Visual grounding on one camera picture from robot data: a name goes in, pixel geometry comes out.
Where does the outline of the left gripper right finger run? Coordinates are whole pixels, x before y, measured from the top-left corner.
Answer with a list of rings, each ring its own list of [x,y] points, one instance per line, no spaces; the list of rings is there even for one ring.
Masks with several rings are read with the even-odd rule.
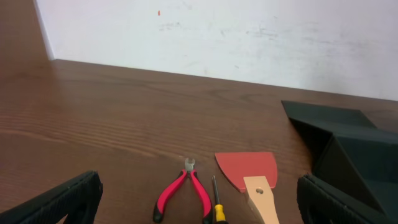
[[[313,175],[298,179],[297,203],[305,224],[397,224],[396,220]]]

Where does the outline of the orange scraper wooden handle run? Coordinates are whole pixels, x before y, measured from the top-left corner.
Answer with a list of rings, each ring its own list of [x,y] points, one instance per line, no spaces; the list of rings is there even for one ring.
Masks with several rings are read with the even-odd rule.
[[[224,176],[242,194],[259,221],[278,224],[272,189],[277,183],[277,164],[271,152],[217,152]]]

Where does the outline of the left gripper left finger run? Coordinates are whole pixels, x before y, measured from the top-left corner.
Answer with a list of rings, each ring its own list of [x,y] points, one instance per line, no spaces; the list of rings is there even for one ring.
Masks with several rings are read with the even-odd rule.
[[[2,224],[93,224],[103,194],[97,171],[82,173],[1,213]]]

